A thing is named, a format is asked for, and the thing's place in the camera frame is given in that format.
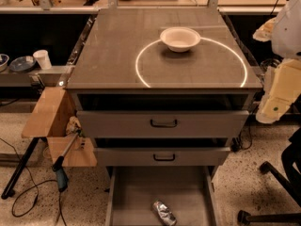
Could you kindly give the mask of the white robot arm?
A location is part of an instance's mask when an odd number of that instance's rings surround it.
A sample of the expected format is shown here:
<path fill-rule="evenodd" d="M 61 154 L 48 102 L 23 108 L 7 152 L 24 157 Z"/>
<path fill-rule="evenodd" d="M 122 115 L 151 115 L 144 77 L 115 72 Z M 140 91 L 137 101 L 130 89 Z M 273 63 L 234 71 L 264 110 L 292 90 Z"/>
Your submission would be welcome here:
<path fill-rule="evenodd" d="M 271 41 L 274 54 L 283 58 L 264 76 L 264 95 L 256 113 L 261 123 L 278 121 L 301 94 L 301 0 L 288 0 L 276 18 L 253 34 L 258 41 Z"/>

